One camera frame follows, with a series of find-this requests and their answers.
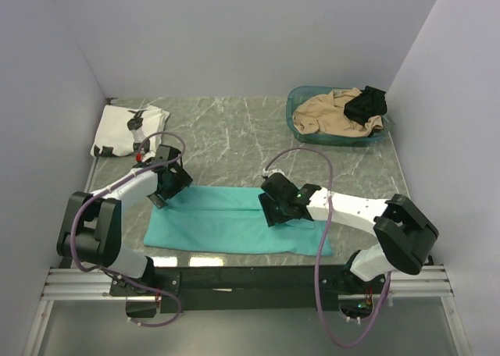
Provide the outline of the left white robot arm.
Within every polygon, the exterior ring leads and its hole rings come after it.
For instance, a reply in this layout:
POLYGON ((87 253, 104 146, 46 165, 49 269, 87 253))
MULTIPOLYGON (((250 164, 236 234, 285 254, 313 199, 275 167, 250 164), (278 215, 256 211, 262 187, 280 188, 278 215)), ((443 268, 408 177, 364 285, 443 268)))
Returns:
POLYGON ((72 258, 75 251, 81 263, 129 277, 128 285, 135 293, 151 293, 156 285, 154 262, 123 244, 123 214, 144 198, 164 208, 191 185, 180 155, 181 150, 161 144, 155 157, 137 163, 106 188, 73 193, 56 244, 58 255, 72 258))

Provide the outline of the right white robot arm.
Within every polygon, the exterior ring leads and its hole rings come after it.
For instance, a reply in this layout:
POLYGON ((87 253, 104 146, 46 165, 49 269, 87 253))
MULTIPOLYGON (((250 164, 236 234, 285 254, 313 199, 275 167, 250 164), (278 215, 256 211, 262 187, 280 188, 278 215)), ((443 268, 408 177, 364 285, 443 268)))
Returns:
POLYGON ((376 237, 374 246, 356 251, 331 278, 338 293, 357 294, 393 271, 419 274, 439 237, 433 223, 405 195, 359 198, 310 183, 296 187, 280 170, 262 176, 259 202, 268 226, 291 220, 331 221, 376 237))

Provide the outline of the teal t shirt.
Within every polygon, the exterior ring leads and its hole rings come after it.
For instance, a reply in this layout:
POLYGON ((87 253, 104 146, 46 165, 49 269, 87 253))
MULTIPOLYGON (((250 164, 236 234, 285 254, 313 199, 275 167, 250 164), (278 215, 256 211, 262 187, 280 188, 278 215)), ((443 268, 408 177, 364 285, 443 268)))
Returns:
POLYGON ((227 254, 316 255, 326 223, 293 219, 269 227, 259 194, 254 187, 183 189, 166 207, 153 209, 144 245, 227 254))

